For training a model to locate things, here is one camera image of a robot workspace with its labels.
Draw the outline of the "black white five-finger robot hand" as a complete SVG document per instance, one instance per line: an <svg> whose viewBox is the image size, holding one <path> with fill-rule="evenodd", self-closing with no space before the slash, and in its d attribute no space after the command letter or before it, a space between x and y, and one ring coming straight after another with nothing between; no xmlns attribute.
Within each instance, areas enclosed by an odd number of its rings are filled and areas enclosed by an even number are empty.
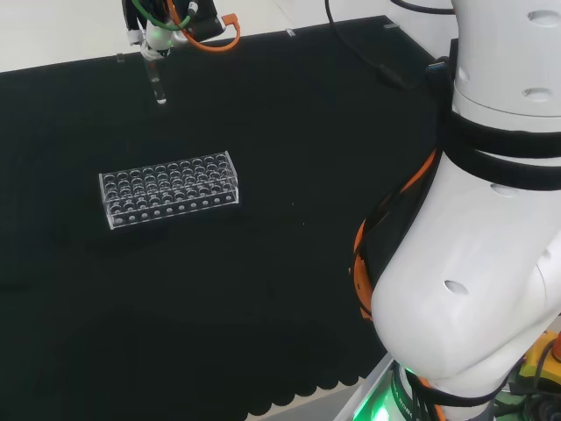
<svg viewBox="0 0 561 421"><path fill-rule="evenodd" d="M172 47L173 35L185 29L198 10L188 11L185 18L170 9L172 1L121 2L127 39L131 46L139 46L147 61L166 58Z"/></svg>

